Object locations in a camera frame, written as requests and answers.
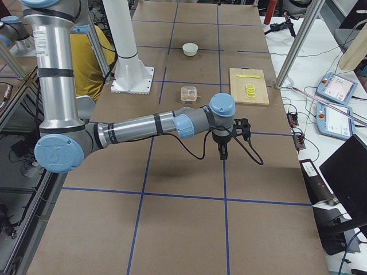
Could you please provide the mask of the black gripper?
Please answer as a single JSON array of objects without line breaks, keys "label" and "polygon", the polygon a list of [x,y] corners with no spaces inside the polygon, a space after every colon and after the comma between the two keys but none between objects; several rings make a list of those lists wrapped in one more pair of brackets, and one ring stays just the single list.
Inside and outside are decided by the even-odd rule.
[{"label": "black gripper", "polygon": [[218,151],[220,153],[221,160],[227,160],[228,148],[227,144],[232,138],[232,133],[225,127],[214,127],[212,128],[212,138],[218,145]]}]

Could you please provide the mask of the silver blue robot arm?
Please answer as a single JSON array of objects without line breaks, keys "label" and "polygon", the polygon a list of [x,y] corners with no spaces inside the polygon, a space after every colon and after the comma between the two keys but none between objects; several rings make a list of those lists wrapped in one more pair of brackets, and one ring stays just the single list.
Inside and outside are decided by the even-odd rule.
[{"label": "silver blue robot arm", "polygon": [[181,108],[120,123],[84,123],[77,112],[70,33],[88,10],[86,1],[23,1],[22,8],[36,47],[44,121],[34,154],[43,168],[67,173],[111,144],[173,131],[182,139],[209,131],[220,158],[228,157],[236,108],[233,97],[226,93],[214,95],[208,105],[198,109]]}]

